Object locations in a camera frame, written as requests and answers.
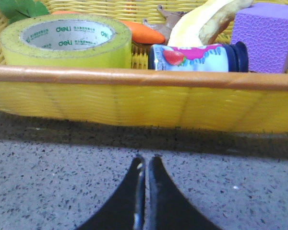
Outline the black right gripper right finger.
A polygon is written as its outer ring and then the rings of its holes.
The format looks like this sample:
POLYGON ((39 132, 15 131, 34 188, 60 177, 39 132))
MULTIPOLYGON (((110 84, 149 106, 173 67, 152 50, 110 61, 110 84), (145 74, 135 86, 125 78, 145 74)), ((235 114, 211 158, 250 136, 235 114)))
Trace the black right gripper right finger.
POLYGON ((149 163, 150 230, 219 230, 185 198, 160 157, 149 163))

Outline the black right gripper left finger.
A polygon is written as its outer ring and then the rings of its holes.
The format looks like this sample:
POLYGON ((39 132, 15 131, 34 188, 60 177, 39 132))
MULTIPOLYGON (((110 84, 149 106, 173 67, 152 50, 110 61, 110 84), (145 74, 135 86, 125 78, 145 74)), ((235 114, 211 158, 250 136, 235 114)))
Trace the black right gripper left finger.
POLYGON ((137 156, 116 191, 79 230, 142 230, 145 210, 145 162, 137 156))

